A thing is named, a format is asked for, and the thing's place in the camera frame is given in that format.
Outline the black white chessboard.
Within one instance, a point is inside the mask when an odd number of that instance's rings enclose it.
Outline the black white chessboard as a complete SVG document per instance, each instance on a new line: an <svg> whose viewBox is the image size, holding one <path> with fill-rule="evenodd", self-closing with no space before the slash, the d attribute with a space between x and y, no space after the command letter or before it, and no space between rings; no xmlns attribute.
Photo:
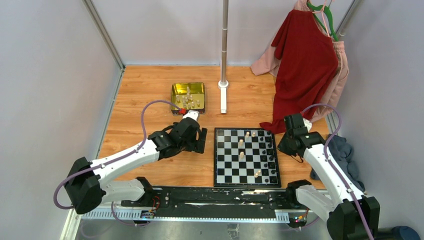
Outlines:
<svg viewBox="0 0 424 240"><path fill-rule="evenodd" d="M277 145L272 133L272 142L266 142L267 130L262 128L216 127L214 129L214 179L215 187L260 187L280 188L282 186ZM244 152L244 159L239 158Z"/></svg>

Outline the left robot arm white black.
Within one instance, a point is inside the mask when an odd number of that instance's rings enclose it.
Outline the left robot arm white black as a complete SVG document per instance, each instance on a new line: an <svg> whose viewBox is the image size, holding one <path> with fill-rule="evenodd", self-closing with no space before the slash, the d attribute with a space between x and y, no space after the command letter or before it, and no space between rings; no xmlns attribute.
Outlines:
<svg viewBox="0 0 424 240"><path fill-rule="evenodd" d="M183 151L203 154L207 128L191 118L153 132L144 141L111 156L74 161L64 189L77 214L86 214L99 205L118 201L135 201L149 206L153 201L151 185L144 177L117 181L117 177L145 164L168 159Z"/></svg>

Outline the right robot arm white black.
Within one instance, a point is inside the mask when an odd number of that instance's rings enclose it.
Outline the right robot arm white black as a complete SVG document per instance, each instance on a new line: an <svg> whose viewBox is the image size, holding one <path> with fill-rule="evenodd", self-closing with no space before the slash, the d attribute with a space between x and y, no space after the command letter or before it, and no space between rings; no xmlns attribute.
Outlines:
<svg viewBox="0 0 424 240"><path fill-rule="evenodd" d="M286 132L278 149L291 157L299 156L313 168L325 185L327 195L309 181L288 183L286 204L292 209L307 207L326 223L333 240L373 240L377 236L380 204L367 197L342 171L318 132L311 132L302 114L284 117Z"/></svg>

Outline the gold metal tin box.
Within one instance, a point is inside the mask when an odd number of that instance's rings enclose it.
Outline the gold metal tin box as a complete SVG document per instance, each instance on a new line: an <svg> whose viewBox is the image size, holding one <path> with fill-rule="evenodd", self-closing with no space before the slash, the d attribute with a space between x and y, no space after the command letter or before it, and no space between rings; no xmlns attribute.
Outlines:
<svg viewBox="0 0 424 240"><path fill-rule="evenodd" d="M206 87L203 82L174 83L171 86L171 102L200 114L206 112Z"/></svg>

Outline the grey blue cloth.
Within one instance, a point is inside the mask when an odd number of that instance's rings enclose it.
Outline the grey blue cloth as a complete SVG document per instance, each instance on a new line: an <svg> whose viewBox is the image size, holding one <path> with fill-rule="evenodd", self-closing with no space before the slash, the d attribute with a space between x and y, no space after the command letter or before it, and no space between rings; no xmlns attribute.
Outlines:
<svg viewBox="0 0 424 240"><path fill-rule="evenodd" d="M354 148L347 142L345 137L335 135L328 144L328 150L332 154L335 162L341 170L347 175L348 179L362 192L365 192L365 186L360 180L359 169L353 160Z"/></svg>

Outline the pink garment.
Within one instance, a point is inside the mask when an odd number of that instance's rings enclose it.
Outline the pink garment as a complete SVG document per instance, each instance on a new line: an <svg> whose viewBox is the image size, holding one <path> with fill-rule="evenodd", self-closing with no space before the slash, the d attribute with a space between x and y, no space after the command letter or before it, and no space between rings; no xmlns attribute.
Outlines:
<svg viewBox="0 0 424 240"><path fill-rule="evenodd" d="M307 3L309 3L309 0L297 0L293 9L304 12L310 11L307 7ZM338 59L338 67L334 78L330 81L319 103L336 107L348 79L349 67L344 41L333 40L332 43ZM274 57L275 49L275 47L272 47L269 44L262 56L250 66L251 71L255 76L266 73L270 73L274 77L277 76L281 61ZM314 123L324 118L332 111L333 110L330 107L318 106L309 121Z"/></svg>

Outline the red shirt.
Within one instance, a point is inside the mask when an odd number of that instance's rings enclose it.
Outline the red shirt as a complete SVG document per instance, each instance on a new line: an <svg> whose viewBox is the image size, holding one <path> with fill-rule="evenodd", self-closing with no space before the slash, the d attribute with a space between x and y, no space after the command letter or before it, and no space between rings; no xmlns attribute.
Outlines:
<svg viewBox="0 0 424 240"><path fill-rule="evenodd" d="M273 41L273 56L280 61L275 80L272 122L261 128L274 134L285 132L284 117L303 113L311 119L336 74L339 60L330 37L325 36L310 11L291 10Z"/></svg>

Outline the green clothes hanger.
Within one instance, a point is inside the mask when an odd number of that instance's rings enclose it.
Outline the green clothes hanger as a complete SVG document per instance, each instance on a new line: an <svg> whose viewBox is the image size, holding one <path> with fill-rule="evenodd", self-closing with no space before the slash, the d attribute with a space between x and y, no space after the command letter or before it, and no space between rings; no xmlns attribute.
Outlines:
<svg viewBox="0 0 424 240"><path fill-rule="evenodd" d="M306 1L307 7L312 11L313 14L321 14L321 20L315 15L315 19L321 27L325 30L328 37L333 38L334 41L338 42L336 31L334 29L333 14L330 10L329 4L325 0L321 5L313 5L309 0Z"/></svg>

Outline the silver vertical pole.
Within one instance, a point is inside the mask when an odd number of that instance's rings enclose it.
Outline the silver vertical pole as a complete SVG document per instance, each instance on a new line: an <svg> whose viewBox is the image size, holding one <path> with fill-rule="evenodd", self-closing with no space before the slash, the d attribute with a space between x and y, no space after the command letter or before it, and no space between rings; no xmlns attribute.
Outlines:
<svg viewBox="0 0 424 240"><path fill-rule="evenodd" d="M228 85L228 81L226 78L227 77L227 47L228 47L228 17L229 17L229 0L223 0L220 82L219 82L219 86L221 88L224 88Z"/></svg>

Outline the dark blue bottle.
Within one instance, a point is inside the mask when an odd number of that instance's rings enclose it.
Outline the dark blue bottle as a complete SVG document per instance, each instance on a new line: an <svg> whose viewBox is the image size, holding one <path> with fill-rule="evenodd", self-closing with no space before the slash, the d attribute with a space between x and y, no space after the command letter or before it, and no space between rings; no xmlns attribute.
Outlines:
<svg viewBox="0 0 424 240"><path fill-rule="evenodd" d="M380 228L376 240L421 240L420 235L412 227L394 226Z"/></svg>

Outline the white pole base bracket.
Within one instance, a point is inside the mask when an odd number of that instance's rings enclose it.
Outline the white pole base bracket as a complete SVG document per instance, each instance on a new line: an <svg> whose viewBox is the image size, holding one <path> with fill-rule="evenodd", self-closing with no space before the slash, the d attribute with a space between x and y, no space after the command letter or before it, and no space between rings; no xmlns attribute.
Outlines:
<svg viewBox="0 0 424 240"><path fill-rule="evenodd" d="M228 93L229 82L227 80L225 81L220 80L218 82L218 87L220 89L220 113L226 114L228 110L227 93Z"/></svg>

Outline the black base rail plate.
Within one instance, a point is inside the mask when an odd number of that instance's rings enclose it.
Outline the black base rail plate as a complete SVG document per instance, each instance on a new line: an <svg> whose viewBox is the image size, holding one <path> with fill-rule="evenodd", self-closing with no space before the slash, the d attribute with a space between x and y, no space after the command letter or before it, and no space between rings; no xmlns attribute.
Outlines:
<svg viewBox="0 0 424 240"><path fill-rule="evenodd" d="M289 203L282 188L157 186L140 200L123 200L120 207L154 210L155 217L212 220L270 220L277 212L303 215L305 206Z"/></svg>

